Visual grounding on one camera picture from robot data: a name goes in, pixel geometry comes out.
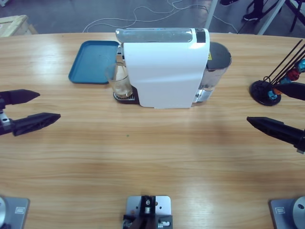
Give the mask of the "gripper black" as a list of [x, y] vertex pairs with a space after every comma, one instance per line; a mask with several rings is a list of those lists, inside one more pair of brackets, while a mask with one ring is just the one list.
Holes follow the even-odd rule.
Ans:
[[[305, 100], [305, 84], [304, 83], [284, 83], [277, 84], [274, 89], [279, 90], [283, 94], [298, 100]], [[268, 117], [250, 117], [247, 121], [256, 129], [269, 135], [273, 138], [292, 144], [297, 152], [300, 154], [305, 153], [305, 131], [285, 125]]]
[[29, 115], [25, 118], [13, 120], [13, 126], [11, 120], [4, 112], [6, 105], [15, 105], [27, 103], [37, 97], [40, 94], [31, 90], [18, 89], [3, 91], [0, 93], [0, 135], [11, 133], [14, 136], [19, 136], [34, 132], [49, 125], [55, 123], [60, 117], [60, 114], [55, 113], [39, 113]]

